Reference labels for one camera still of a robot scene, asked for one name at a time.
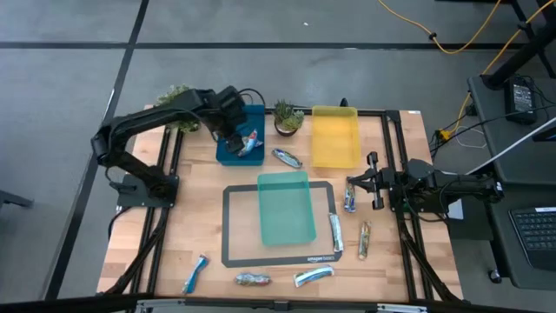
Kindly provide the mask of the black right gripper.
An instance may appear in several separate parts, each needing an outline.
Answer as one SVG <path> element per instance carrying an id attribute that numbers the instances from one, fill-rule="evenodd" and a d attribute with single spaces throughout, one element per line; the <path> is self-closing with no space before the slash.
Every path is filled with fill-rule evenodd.
<path id="1" fill-rule="evenodd" d="M 374 210 L 384 208 L 384 199 L 381 196 L 381 190 L 390 190 L 395 183 L 395 170 L 390 167 L 378 169 L 378 153 L 372 151 L 367 155 L 367 163 L 370 169 L 366 170 L 359 176 L 349 176 L 347 181 L 355 186 L 360 187 L 367 193 L 374 193 L 372 206 Z"/>

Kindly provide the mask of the green granola bar white label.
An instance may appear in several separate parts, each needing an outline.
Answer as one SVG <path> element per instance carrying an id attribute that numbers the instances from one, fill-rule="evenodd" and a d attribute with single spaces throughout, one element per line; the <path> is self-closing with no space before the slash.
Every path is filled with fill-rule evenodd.
<path id="1" fill-rule="evenodd" d="M 341 236 L 340 218 L 336 214 L 330 213 L 329 221 L 333 233 L 334 252 L 342 252 L 344 250 L 344 246 Z"/>

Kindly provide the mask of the black keyboard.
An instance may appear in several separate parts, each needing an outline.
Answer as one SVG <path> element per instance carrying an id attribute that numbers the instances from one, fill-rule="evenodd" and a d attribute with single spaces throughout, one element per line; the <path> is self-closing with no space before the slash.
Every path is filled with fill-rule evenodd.
<path id="1" fill-rule="evenodd" d="M 556 207 L 512 209 L 509 216 L 528 263 L 556 271 Z"/>

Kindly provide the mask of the blue plastic bin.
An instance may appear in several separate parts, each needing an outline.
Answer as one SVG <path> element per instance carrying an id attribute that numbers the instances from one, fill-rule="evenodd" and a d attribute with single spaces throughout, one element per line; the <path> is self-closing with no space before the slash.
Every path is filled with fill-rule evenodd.
<path id="1" fill-rule="evenodd" d="M 248 137 L 254 130 L 257 130 L 257 139 L 265 142 L 265 108 L 262 104 L 246 105 L 243 111 L 247 115 L 247 121 L 237 126 L 237 131 L 243 136 Z M 229 153 L 226 149 L 226 142 L 217 142 L 215 158 L 224 166 L 260 166 L 264 162 L 264 144 L 255 147 L 246 156 L 237 156 Z"/>

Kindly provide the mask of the small succulent potted plant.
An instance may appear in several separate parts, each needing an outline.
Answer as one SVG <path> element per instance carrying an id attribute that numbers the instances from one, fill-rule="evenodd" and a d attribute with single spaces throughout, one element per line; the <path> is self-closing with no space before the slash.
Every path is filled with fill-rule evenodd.
<path id="1" fill-rule="evenodd" d="M 304 112 L 284 99 L 275 104 L 273 116 L 275 129 L 283 137 L 291 137 L 304 122 Z"/>

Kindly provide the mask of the gold wrapper at right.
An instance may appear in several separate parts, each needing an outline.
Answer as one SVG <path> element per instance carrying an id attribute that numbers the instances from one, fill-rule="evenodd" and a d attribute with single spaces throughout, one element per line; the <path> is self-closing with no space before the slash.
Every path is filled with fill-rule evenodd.
<path id="1" fill-rule="evenodd" d="M 365 260 L 368 255 L 368 246 L 370 242 L 371 222 L 364 221 L 361 225 L 360 241 L 358 245 L 358 257 L 360 260 Z"/>

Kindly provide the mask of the black power adapter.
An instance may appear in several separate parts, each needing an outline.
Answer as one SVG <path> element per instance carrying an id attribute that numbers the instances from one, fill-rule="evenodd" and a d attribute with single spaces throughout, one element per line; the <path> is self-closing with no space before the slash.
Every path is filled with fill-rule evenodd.
<path id="1" fill-rule="evenodd" d="M 532 85 L 523 77 L 510 77 L 504 85 L 506 120 L 531 125 L 537 121 Z"/>

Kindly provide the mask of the red green chocolate granola bar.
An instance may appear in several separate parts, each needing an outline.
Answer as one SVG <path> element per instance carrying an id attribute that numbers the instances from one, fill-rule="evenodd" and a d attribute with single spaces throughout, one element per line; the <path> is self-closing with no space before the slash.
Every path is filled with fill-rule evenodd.
<path id="1" fill-rule="evenodd" d="M 264 274 L 243 272 L 235 277 L 235 283 L 241 286 L 266 286 L 271 283 L 271 277 Z"/>

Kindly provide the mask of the black-bordered clear work mat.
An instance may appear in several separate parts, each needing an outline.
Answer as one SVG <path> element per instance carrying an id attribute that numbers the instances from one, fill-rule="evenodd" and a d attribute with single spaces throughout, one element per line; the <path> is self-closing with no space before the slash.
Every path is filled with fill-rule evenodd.
<path id="1" fill-rule="evenodd" d="M 257 186 L 228 186 L 222 192 L 221 260 L 227 268 L 335 263 L 342 253 L 334 251 L 329 216 L 336 212 L 334 189 L 325 181 L 309 184 L 314 201 L 316 239 L 310 243 L 266 246 L 261 239 Z"/>

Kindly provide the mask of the black stand leg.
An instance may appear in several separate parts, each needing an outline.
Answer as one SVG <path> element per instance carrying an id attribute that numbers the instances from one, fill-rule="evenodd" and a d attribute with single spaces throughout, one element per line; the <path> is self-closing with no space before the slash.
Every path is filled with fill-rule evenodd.
<path id="1" fill-rule="evenodd" d="M 520 30 L 524 30 L 529 38 L 529 42 L 522 46 L 519 51 L 504 62 L 492 75 L 481 74 L 481 80 L 487 88 L 497 90 L 526 63 L 532 58 L 538 56 L 546 68 L 548 76 L 556 79 L 556 72 L 549 63 L 545 48 L 556 40 L 556 0 L 535 0 L 539 6 L 539 10 L 535 11 L 529 19 L 527 19 Z M 539 30 L 537 36 L 534 35 L 530 22 L 541 14 L 546 24 Z"/>

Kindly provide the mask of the black stand foot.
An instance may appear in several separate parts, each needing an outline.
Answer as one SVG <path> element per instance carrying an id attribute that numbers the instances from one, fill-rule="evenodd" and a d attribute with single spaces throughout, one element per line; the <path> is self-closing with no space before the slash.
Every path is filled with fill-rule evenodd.
<path id="1" fill-rule="evenodd" d="M 0 209 L 5 204 L 14 204 L 22 208 L 29 208 L 33 205 L 33 203 L 34 201 L 31 199 L 0 190 Z"/>

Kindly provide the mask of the blue silver granola bar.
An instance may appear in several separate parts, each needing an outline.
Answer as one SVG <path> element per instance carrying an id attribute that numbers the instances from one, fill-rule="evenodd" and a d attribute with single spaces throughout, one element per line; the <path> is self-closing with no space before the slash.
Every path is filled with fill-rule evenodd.
<path id="1" fill-rule="evenodd" d="M 285 150 L 273 149 L 272 154 L 292 168 L 300 169 L 302 167 L 302 161 Z"/>

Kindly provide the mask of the white blue orange granola bar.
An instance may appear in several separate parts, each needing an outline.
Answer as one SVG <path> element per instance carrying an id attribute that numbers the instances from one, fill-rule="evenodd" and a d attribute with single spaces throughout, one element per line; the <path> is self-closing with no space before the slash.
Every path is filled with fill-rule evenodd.
<path id="1" fill-rule="evenodd" d="M 263 141 L 261 141 L 258 138 L 258 131 L 257 129 L 254 129 L 249 135 L 248 135 L 248 143 L 247 143 L 247 147 L 244 148 L 243 150 L 240 149 L 239 152 L 237 153 L 238 157 L 244 157 L 246 155 L 248 155 L 254 148 L 258 148 L 260 146 L 263 145 Z"/>

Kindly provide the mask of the clear plastic wrapper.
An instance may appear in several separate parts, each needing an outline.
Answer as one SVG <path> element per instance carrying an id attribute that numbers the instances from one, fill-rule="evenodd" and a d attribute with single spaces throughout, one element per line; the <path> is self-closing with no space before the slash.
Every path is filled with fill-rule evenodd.
<path id="1" fill-rule="evenodd" d="M 326 276 L 333 276 L 334 268 L 326 265 L 314 270 L 308 270 L 302 273 L 297 273 L 294 275 L 294 284 L 296 288 L 301 287 L 306 283 L 310 283 L 319 280 Z"/>

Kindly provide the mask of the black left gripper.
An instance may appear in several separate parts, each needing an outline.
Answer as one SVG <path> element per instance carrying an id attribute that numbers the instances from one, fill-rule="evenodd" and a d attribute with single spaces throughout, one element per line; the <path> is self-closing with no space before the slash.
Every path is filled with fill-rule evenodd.
<path id="1" fill-rule="evenodd" d="M 226 150 L 228 153 L 236 153 L 239 150 L 239 135 L 236 127 L 247 121 L 247 115 L 243 111 L 245 106 L 239 91 L 228 86 L 215 94 L 213 114 L 215 131 L 219 136 L 227 137 Z M 242 150 L 247 147 L 248 135 L 241 134 Z"/>

